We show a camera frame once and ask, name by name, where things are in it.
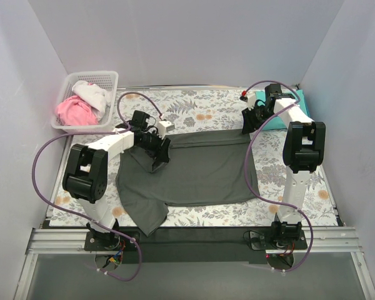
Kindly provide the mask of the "white crumpled t-shirt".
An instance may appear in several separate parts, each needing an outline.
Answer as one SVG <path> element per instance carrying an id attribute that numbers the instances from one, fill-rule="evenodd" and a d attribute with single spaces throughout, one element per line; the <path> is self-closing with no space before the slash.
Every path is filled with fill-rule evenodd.
<path id="1" fill-rule="evenodd" d="M 72 92 L 101 114 L 105 113 L 112 97 L 111 91 L 107 91 L 97 84 L 82 80 L 74 84 Z"/>

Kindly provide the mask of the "pink crumpled t-shirt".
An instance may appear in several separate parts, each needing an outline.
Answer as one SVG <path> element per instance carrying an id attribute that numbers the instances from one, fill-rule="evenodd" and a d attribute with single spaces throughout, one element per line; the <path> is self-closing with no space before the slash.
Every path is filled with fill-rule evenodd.
<path id="1" fill-rule="evenodd" d="M 98 125 L 98 119 L 92 107 L 79 96 L 71 96 L 55 108 L 56 116 L 63 126 Z"/>

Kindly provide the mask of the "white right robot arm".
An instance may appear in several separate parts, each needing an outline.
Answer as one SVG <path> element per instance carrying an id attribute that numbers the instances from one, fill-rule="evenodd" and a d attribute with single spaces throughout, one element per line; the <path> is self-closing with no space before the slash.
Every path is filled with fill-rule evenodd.
<path id="1" fill-rule="evenodd" d="M 287 254 L 295 246 L 309 247 L 302 231 L 302 220 L 306 217 L 303 203 L 311 176 L 324 159 L 326 125 L 307 116 L 299 106 L 299 94 L 293 89 L 283 92 L 283 87 L 281 82 L 268 81 L 264 100 L 248 96 L 247 89 L 241 93 L 240 99 L 247 104 L 242 111 L 243 134 L 251 133 L 257 137 L 276 117 L 287 129 L 282 150 L 286 166 L 282 202 L 269 227 L 249 232 L 253 250 L 276 248 Z"/>

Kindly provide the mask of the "white plastic laundry basket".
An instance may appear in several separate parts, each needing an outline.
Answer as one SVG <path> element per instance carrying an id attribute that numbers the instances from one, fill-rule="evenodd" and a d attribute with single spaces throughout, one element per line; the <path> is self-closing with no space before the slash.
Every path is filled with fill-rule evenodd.
<path id="1" fill-rule="evenodd" d="M 59 92 L 52 127 L 67 133 L 107 131 L 115 110 L 117 85 L 115 71 L 71 73 Z"/>

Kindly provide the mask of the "folded teal t-shirt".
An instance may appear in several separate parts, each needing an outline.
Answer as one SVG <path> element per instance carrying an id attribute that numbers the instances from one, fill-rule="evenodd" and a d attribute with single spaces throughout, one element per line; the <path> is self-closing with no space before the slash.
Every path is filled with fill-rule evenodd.
<path id="1" fill-rule="evenodd" d="M 256 98 L 257 100 L 266 100 L 266 95 L 265 91 L 256 91 Z M 308 111 L 308 106 L 304 97 L 303 90 L 298 89 L 296 90 L 296 93 L 299 95 L 301 101 L 297 105 L 297 108 L 300 108 L 303 114 L 305 114 L 308 118 L 310 117 L 310 113 Z M 294 110 L 293 108 L 283 112 L 282 114 L 276 116 L 272 120 L 270 120 L 263 128 L 263 131 L 268 131 L 268 130 L 274 130 L 274 129 L 287 129 L 288 128 L 288 114 Z"/>

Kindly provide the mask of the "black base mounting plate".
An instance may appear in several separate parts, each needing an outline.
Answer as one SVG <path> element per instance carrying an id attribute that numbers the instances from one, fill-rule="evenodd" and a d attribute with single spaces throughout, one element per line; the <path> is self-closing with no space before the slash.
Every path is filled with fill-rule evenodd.
<path id="1" fill-rule="evenodd" d="M 84 250 L 96 254 L 123 254 L 124 264 L 249 262 L 265 264 L 266 251 L 288 254 L 306 250 L 309 239 L 301 232 L 296 237 L 277 237 L 270 227 L 161 227 L 146 236 L 137 227 L 122 227 L 124 237 L 118 249 L 107 250 L 86 234 Z"/>

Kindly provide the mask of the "dark grey t-shirt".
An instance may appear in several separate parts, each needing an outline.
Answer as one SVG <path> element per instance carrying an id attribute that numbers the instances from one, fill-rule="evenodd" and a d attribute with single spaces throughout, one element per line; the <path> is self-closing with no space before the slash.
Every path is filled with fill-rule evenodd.
<path id="1" fill-rule="evenodd" d="M 116 187 L 124 210 L 150 236 L 169 207 L 241 203 L 258 191 L 254 159 L 246 156 L 251 141 L 240 130 L 202 131 L 169 136 L 170 162 L 156 172 L 143 168 L 143 151 L 120 156 Z"/>

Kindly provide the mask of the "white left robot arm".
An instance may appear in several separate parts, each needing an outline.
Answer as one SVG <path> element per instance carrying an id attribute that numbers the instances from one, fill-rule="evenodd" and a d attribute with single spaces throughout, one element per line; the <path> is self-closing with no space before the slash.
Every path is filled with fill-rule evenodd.
<path id="1" fill-rule="evenodd" d="M 134 111 L 132 119 L 117 125 L 113 134 L 106 134 L 87 145 L 71 147 L 62 188 L 77 199 L 87 216 L 92 218 L 87 223 L 91 241 L 104 249 L 118 249 L 121 242 L 120 234 L 113 230 L 118 228 L 118 222 L 104 196 L 109 161 L 132 149 L 143 151 L 143 168 L 147 172 L 154 173 L 169 162 L 171 140 L 166 135 L 175 126 L 168 120 L 150 126 L 150 117 L 145 112 Z M 107 229 L 99 227 L 96 221 Z"/>

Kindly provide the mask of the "aluminium frame rail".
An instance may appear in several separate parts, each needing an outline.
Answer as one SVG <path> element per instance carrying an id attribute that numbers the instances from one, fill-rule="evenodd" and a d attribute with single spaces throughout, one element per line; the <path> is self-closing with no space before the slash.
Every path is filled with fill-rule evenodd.
<path id="1" fill-rule="evenodd" d="M 356 231 L 305 229 L 294 249 L 295 270 L 273 271 L 266 252 L 248 247 L 250 227 L 162 227 L 139 242 L 144 266 L 131 282 L 98 274 L 104 254 L 87 229 L 35 229 L 16 299 L 375 299 Z"/>

